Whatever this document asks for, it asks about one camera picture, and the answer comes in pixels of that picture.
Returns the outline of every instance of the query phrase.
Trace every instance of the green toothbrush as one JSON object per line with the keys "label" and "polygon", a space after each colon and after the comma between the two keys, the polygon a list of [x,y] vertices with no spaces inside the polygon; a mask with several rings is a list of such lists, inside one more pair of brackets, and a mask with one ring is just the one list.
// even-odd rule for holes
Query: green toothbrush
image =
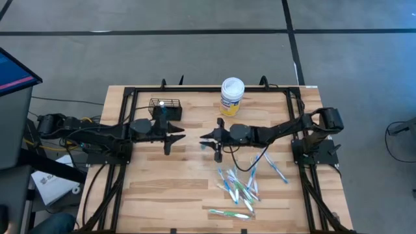
{"label": "green toothbrush", "polygon": [[217,211],[216,209],[210,209],[209,212],[211,214],[222,215],[222,216],[231,217],[231,218],[241,218],[243,220],[248,220],[251,218],[247,214],[239,214],[233,211]]}

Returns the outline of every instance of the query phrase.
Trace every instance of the yellow label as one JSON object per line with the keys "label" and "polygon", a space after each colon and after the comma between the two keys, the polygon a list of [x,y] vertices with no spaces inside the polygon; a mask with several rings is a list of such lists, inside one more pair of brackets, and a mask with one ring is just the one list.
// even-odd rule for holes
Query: yellow label
{"label": "yellow label", "polygon": [[241,101],[229,102],[221,99],[220,112],[225,116],[234,116],[240,109]]}

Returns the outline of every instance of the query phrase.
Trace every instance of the white lid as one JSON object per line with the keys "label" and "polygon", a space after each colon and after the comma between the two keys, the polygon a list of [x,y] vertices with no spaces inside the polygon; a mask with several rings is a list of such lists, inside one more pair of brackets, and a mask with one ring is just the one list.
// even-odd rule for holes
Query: white lid
{"label": "white lid", "polygon": [[244,83],[236,77],[227,78],[221,87],[222,95],[230,100],[241,99],[244,94]]}

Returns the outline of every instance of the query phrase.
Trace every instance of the black floor stripe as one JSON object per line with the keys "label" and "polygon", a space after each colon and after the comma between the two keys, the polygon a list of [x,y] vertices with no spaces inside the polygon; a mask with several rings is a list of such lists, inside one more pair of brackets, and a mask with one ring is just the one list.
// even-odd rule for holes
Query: black floor stripe
{"label": "black floor stripe", "polygon": [[296,45],[296,38],[294,37],[294,30],[292,25],[291,13],[289,11],[289,5],[287,0],[281,0],[283,5],[283,11],[285,13],[287,34],[289,35],[289,42],[291,44],[293,62],[296,64],[296,75],[298,78],[298,85],[305,85],[304,73],[302,72],[302,66],[300,65],[300,58],[298,52],[298,46]]}
{"label": "black floor stripe", "polygon": [[8,31],[0,36],[149,36],[149,35],[195,35],[195,34],[278,34],[286,29],[179,29],[137,31]]}
{"label": "black floor stripe", "polygon": [[[4,15],[7,6],[3,7]],[[0,36],[151,36],[151,35],[203,35],[203,34],[289,34],[291,46],[296,49],[294,34],[389,34],[416,33],[416,29],[293,29],[291,20],[288,29],[178,29],[178,30],[133,30],[133,31],[0,31]]]}
{"label": "black floor stripe", "polygon": [[0,21],[3,19],[3,17],[5,16],[10,4],[12,4],[13,0],[7,0],[7,2],[5,3],[4,7],[1,9],[0,11]]}
{"label": "black floor stripe", "polygon": [[295,29],[295,34],[383,34],[416,33],[416,29]]}

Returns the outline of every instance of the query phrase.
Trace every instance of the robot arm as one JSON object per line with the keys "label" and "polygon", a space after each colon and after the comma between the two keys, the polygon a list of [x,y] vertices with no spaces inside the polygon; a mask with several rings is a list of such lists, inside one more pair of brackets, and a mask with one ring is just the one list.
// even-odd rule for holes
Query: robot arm
{"label": "robot arm", "polygon": [[182,128],[173,126],[161,114],[154,124],[148,119],[139,119],[130,123],[103,125],[78,120],[63,114],[39,116],[38,132],[40,138],[63,138],[80,145],[86,153],[113,153],[116,156],[128,153],[135,142],[164,142],[164,154],[170,154],[171,145],[185,135],[179,133]]}
{"label": "robot arm", "polygon": [[[316,124],[312,117],[319,114],[319,124]],[[320,108],[298,118],[281,123],[274,127],[247,126],[244,124],[233,124],[229,131],[224,129],[224,121],[217,119],[218,128],[209,134],[201,136],[205,139],[214,139],[214,142],[200,142],[215,150],[214,159],[222,162],[221,149],[228,146],[251,146],[264,148],[273,143],[276,139],[297,133],[299,131],[313,131],[313,134],[302,139],[303,151],[305,154],[313,151],[328,135],[339,133],[344,129],[343,121],[337,109]]]}

